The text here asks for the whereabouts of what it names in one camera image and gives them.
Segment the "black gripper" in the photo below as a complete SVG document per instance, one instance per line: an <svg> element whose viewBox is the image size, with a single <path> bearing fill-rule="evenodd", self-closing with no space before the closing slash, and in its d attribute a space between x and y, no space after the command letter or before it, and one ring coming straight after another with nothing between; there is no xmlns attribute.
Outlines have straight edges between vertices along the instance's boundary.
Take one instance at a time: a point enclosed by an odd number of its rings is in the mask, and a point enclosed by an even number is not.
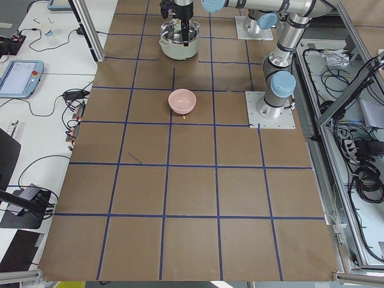
<svg viewBox="0 0 384 288"><path fill-rule="evenodd" d="M189 20L193 17L193 0L162 0L160 12L164 19L168 18L172 10L175 17L181 20L181 34L184 47L189 45Z"/></svg>

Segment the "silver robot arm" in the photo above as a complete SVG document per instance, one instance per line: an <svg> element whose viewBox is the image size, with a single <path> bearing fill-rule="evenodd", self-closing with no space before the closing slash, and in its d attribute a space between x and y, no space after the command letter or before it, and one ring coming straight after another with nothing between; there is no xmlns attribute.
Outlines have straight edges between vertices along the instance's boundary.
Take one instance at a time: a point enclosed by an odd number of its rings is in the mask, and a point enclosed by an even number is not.
<svg viewBox="0 0 384 288"><path fill-rule="evenodd" d="M256 35L275 26L277 14L267 10L248 10L248 16L243 24L246 32Z"/></svg>
<svg viewBox="0 0 384 288"><path fill-rule="evenodd" d="M287 23L284 25L276 48L262 64L267 90L256 104L256 110L261 117L276 119L281 116L287 99L296 87L296 79L288 69L305 29L313 18L331 12L338 3L338 1L317 0L201 2L203 8L209 13L216 13L224 7L233 7L288 14Z"/></svg>

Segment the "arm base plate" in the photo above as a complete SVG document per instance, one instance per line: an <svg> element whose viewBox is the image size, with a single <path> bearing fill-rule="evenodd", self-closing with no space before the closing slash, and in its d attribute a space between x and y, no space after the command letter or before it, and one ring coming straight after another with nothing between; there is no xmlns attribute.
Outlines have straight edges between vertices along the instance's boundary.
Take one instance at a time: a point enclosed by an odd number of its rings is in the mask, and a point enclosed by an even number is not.
<svg viewBox="0 0 384 288"><path fill-rule="evenodd" d="M272 41L271 28L276 24L275 17L262 16L257 20L248 16L236 16L236 33L240 40Z"/></svg>
<svg viewBox="0 0 384 288"><path fill-rule="evenodd" d="M268 106L264 99L263 91L246 91L248 122L250 128L259 129L295 129L295 122L291 108L286 100L282 107L274 108Z"/></svg>

